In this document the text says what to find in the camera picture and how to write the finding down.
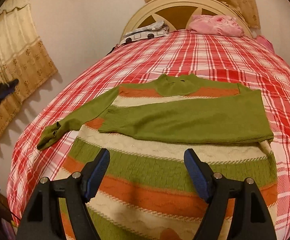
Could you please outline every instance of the folded green sleeve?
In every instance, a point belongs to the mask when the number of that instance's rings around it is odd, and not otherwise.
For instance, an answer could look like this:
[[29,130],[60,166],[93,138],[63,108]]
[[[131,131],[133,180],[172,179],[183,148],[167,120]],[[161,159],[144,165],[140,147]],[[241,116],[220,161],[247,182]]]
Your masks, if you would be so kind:
[[250,143],[273,139],[260,90],[133,107],[110,106],[100,132],[167,143]]
[[79,130],[81,126],[103,113],[118,95],[118,86],[85,103],[80,108],[68,114],[64,119],[45,127],[37,145],[38,150],[44,150],[56,143],[66,132]]

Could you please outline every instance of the wooden headboard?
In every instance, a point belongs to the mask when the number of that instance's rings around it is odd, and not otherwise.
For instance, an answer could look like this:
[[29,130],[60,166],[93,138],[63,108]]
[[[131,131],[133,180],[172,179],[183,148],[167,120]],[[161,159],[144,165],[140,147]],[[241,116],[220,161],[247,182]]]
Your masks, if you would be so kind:
[[122,36],[134,29],[164,21],[170,31],[186,29],[192,15],[229,15],[236,18],[245,35],[252,37],[247,24],[229,7],[216,0],[152,0],[139,9],[127,23]]

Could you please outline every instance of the bedsheet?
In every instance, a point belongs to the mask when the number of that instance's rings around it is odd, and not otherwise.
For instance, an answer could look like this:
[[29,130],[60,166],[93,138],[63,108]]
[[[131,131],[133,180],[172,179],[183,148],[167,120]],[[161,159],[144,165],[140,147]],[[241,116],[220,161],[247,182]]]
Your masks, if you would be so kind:
[[274,132],[271,147],[278,173],[275,229],[279,240],[287,239],[290,236],[290,67],[248,37],[197,35],[188,30],[120,46],[85,70],[37,116],[13,151],[7,187],[11,211],[21,217],[39,179],[47,176],[53,180],[78,133],[67,133],[40,152],[36,145],[45,126],[120,83],[148,82],[162,73],[174,76],[194,73],[261,90]]

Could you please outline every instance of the silver screw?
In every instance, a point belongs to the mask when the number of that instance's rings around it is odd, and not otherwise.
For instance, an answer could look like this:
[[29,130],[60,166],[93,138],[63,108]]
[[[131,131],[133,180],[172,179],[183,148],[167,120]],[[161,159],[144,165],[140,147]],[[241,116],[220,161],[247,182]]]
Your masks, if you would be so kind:
[[253,184],[253,183],[254,183],[254,180],[253,180],[252,178],[247,178],[247,179],[246,179],[246,182],[247,182],[248,184]]
[[43,177],[40,179],[40,183],[44,184],[44,183],[47,183],[48,182],[48,178],[47,177]]
[[72,174],[72,177],[74,178],[74,179],[77,179],[77,178],[79,178],[81,176],[81,173],[79,172],[79,171],[76,171],[76,172],[74,172],[73,174]]
[[222,177],[223,177],[223,175],[221,173],[219,173],[219,172],[214,173],[214,178],[221,179]]

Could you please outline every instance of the black cable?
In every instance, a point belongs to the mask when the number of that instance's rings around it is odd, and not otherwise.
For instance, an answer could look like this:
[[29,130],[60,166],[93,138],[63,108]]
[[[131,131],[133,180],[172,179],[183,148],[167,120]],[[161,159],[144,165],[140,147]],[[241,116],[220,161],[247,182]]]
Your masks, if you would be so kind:
[[8,209],[1,201],[0,201],[1,205],[4,206],[10,213],[12,216],[16,217],[18,219],[18,221],[21,222],[21,220],[19,219],[19,217],[17,215],[15,215],[10,209]]

